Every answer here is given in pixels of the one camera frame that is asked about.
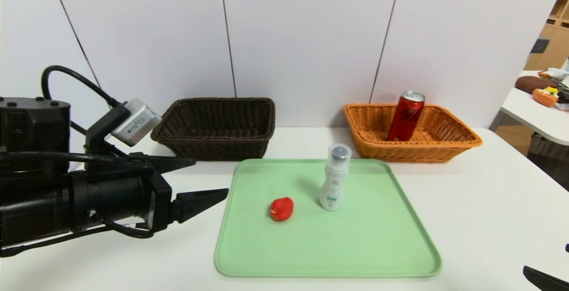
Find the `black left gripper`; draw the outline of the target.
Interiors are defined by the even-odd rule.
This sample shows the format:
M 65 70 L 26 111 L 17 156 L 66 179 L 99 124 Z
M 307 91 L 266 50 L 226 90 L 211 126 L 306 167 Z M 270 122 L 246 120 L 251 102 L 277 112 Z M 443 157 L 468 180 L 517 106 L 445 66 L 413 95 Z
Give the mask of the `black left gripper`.
M 224 201 L 228 188 L 181 192 L 171 202 L 172 188 L 162 175 L 195 164 L 195 158 L 142 152 L 88 162 L 89 221 L 117 232 L 158 232 Z

